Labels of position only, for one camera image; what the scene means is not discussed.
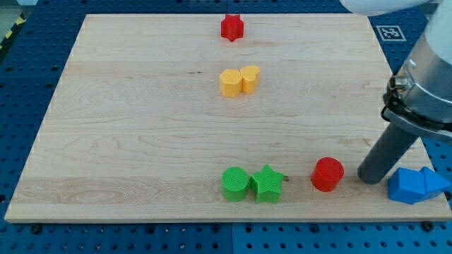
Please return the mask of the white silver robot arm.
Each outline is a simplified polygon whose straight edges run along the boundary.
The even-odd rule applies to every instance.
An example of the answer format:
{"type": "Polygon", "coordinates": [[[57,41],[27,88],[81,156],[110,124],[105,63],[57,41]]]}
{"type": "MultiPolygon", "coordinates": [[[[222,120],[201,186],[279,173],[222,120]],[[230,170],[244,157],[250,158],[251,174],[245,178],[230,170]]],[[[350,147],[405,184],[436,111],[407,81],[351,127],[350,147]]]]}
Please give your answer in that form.
{"type": "Polygon", "coordinates": [[[443,0],[383,94],[390,124],[375,146],[418,138],[451,144],[451,0],[443,0]]]}

